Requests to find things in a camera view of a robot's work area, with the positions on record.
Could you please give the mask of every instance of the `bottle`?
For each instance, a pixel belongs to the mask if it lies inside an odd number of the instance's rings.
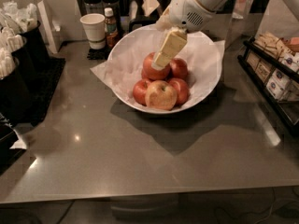
[[[117,21],[111,7],[105,8],[106,41],[110,49],[119,41],[119,31]]]
[[[104,9],[106,7],[112,8],[114,17],[116,19],[119,35],[120,35],[122,33],[120,0],[103,0],[103,6]]]
[[[104,6],[102,0],[83,0],[86,13],[100,13],[104,15]]]

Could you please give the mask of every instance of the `white bowl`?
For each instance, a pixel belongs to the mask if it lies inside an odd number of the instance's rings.
[[[188,43],[177,57],[184,59],[188,65],[189,100],[170,111],[138,104],[132,95],[133,86],[141,79],[144,58],[158,49],[163,35],[154,25],[138,28],[121,39],[104,65],[93,69],[120,100],[146,113],[171,114],[197,105],[214,90],[221,77],[222,56],[214,42],[201,32],[188,34]]]

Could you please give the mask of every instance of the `white cup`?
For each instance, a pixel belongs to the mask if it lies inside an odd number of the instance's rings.
[[[99,13],[87,14],[80,18],[92,49],[102,49],[106,45],[105,16]]]

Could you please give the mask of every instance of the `gray countertop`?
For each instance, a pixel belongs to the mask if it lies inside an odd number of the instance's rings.
[[[171,116],[123,104],[88,49],[63,47],[48,114],[22,126],[28,149],[0,176],[0,203],[299,185],[299,139],[238,64],[239,45],[225,51],[216,90]]]

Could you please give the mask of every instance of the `bowl of apples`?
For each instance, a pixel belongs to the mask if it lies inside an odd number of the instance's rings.
[[[158,71],[151,62],[163,36],[154,25],[138,28],[92,71],[120,100],[139,111],[171,114],[195,106],[219,82],[222,54],[204,33],[188,34],[184,49]]]

